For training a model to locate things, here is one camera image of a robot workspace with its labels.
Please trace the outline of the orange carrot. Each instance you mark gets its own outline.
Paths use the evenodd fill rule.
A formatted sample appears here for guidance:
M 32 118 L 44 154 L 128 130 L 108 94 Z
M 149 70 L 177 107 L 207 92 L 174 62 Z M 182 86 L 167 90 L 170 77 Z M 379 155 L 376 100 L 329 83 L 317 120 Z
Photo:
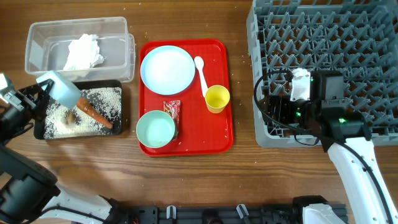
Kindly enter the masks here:
M 103 126 L 107 127 L 108 129 L 112 129 L 113 125 L 102 115 L 100 115 L 90 104 L 88 100 L 83 97 L 80 97 L 76 104 L 77 108 L 102 124 Z

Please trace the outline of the light blue bowl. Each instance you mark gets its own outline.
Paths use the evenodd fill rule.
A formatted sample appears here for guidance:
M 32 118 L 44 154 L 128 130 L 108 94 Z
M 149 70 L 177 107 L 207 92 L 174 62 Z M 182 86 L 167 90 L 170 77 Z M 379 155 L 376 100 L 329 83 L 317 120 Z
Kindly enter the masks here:
M 78 103 L 81 92 L 68 78 L 55 70 L 49 71 L 36 79 L 37 83 L 46 80 L 54 81 L 49 95 L 58 103 L 72 110 Z

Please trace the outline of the yellow plastic cup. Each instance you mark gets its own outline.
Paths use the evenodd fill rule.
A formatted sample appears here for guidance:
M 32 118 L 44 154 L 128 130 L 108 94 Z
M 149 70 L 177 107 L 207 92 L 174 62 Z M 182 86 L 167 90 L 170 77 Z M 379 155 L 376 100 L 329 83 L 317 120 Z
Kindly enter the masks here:
M 222 85 L 209 87 L 205 95 L 205 102 L 211 113 L 220 113 L 230 101 L 229 90 Z

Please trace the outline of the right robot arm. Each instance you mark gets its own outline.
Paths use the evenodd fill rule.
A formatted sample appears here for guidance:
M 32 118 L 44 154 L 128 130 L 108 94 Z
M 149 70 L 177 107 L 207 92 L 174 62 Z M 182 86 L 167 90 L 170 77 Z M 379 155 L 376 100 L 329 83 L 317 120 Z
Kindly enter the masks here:
M 266 119 L 294 133 L 319 139 L 345 187 L 356 223 L 397 223 L 397 209 L 379 169 L 368 124 L 359 112 L 346 110 L 344 77 L 339 71 L 283 72 L 292 87 L 289 103 L 298 127 L 266 111 Z

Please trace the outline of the red snack wrapper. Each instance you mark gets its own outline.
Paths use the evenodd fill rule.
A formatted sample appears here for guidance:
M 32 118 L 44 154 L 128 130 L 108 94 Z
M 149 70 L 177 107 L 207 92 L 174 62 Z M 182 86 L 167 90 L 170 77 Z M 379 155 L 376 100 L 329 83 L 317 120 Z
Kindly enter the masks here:
M 180 106 L 180 100 L 171 100 L 164 102 L 164 112 L 166 112 L 173 119 L 175 124 L 175 133 L 172 139 L 177 139 L 178 137 Z

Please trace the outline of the brown food scrap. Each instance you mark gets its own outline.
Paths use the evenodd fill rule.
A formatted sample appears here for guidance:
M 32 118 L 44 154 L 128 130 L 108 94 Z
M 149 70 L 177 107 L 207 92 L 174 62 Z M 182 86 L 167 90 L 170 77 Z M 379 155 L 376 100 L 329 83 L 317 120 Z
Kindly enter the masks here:
M 76 117 L 75 117 L 73 111 L 69 111 L 69 112 L 67 113 L 65 119 L 64 119 L 65 125 L 67 125 L 67 126 L 74 125 L 74 124 L 75 124 L 75 121 L 76 121 Z

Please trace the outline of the white napkin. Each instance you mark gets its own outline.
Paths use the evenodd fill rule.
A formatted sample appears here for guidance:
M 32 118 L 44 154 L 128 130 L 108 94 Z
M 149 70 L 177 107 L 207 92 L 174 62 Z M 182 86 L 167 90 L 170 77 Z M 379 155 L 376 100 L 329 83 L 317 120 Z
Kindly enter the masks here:
M 98 38 L 95 34 L 83 34 L 79 39 L 71 41 L 63 70 L 86 70 L 103 63 Z

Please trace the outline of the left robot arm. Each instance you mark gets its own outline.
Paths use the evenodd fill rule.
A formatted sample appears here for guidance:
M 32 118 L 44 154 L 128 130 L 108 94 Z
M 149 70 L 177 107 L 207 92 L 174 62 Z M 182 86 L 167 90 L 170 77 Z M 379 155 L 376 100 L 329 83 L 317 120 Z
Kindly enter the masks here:
M 58 102 L 77 102 L 61 93 L 61 87 L 71 91 L 76 88 L 56 78 L 45 78 L 18 91 L 9 80 L 1 87 L 1 95 L 10 104 L 1 113 L 1 172 L 11 176 L 1 189 L 1 220 L 32 223 L 39 218 L 62 218 L 73 223 L 127 223 L 128 212 L 114 199 L 64 189 L 48 169 L 6 146 L 26 132 L 31 120 L 43 120 L 49 99 L 55 93 Z

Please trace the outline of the green bowl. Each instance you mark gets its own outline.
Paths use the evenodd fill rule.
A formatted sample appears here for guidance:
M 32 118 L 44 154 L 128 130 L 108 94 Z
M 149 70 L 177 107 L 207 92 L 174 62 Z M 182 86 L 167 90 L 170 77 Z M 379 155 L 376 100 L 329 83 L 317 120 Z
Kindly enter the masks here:
M 172 117 L 159 110 L 145 113 L 136 125 L 138 140 L 149 148 L 160 148 L 167 145 L 174 138 L 176 130 L 176 124 Z

